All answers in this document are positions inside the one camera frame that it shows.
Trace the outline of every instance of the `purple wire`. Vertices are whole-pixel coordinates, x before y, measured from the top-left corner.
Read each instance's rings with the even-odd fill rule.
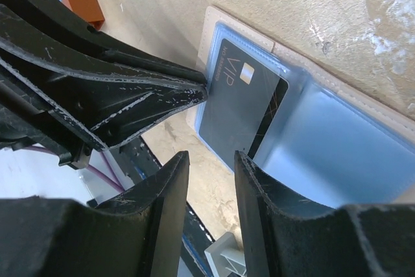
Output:
[[[28,150],[28,151],[44,152],[46,154],[55,155],[49,149],[46,149],[45,147],[40,147],[40,146],[29,146],[29,147],[25,147],[24,149],[25,150]],[[86,167],[86,169],[88,169],[93,174],[95,174],[96,176],[98,176],[101,180],[103,180],[104,182],[106,182],[108,185],[112,186],[116,191],[118,191],[120,193],[122,193],[124,191],[124,189],[120,185],[118,185],[113,180],[111,180],[110,178],[108,178],[102,171],[98,170],[93,165],[88,165]]]
[[[118,179],[118,176],[116,175],[115,171],[112,169],[110,162],[108,161],[107,157],[105,156],[105,154],[103,152],[99,153],[101,155],[102,160],[104,160],[104,163],[106,164],[108,170],[111,173],[111,176],[113,177],[114,182],[116,182],[118,184],[118,186],[120,186],[123,191],[125,191],[125,188],[123,187],[122,183],[120,182],[120,180]]]

